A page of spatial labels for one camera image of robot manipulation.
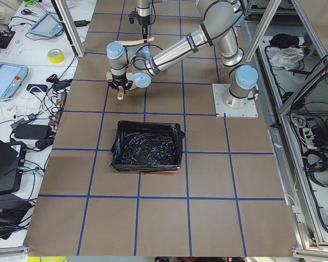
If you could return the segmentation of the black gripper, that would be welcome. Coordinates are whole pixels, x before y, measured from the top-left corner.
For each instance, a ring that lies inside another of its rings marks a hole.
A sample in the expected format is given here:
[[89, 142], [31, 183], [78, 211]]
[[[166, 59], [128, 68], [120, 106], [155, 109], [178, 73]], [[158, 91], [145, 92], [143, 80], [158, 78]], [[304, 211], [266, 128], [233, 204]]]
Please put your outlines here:
[[142, 11], [133, 11], [128, 15], [129, 23], [134, 24], [135, 20], [138, 21], [138, 23], [142, 27], [142, 37], [143, 37], [143, 43], [148, 42], [148, 26], [150, 25], [150, 14], [144, 13]]
[[127, 74], [114, 75], [112, 73], [108, 74], [108, 86], [117, 91], [117, 94], [120, 93], [120, 87], [124, 89], [124, 94], [131, 89], [133, 84], [132, 80], [127, 78]]

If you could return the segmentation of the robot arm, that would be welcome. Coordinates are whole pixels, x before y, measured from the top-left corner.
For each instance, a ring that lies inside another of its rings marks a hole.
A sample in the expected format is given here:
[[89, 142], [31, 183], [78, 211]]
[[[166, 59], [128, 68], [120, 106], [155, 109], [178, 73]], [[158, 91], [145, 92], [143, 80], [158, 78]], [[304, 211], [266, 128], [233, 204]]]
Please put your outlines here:
[[222, 64], [231, 69], [231, 84], [222, 95], [222, 101], [229, 109], [244, 108], [251, 99], [249, 95], [256, 86], [258, 73], [255, 68], [242, 64], [244, 52], [238, 45], [234, 28], [244, 19], [244, 15], [235, 10], [236, 5], [236, 1], [197, 1], [196, 8], [202, 16], [202, 23], [196, 30], [153, 56], [147, 39], [141, 43], [109, 43], [108, 87], [117, 91], [118, 99], [122, 100], [132, 87], [147, 88], [153, 77], [172, 65], [205, 47], [217, 45]]
[[154, 4], [164, 3], [167, 1], [161, 0], [138, 0], [137, 6], [134, 11], [128, 15], [128, 20], [130, 24], [134, 24], [138, 21], [139, 25], [142, 27], [142, 38], [143, 42], [148, 42], [148, 28], [156, 21], [156, 11]]

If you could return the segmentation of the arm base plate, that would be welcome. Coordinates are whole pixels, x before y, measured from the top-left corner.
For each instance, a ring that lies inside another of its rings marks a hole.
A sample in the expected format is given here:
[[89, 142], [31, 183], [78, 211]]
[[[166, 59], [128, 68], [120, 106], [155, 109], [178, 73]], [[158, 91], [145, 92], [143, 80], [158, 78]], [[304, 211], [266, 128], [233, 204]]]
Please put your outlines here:
[[230, 84], [212, 84], [215, 115], [217, 117], [258, 118], [256, 99], [252, 91], [246, 98], [230, 93]]

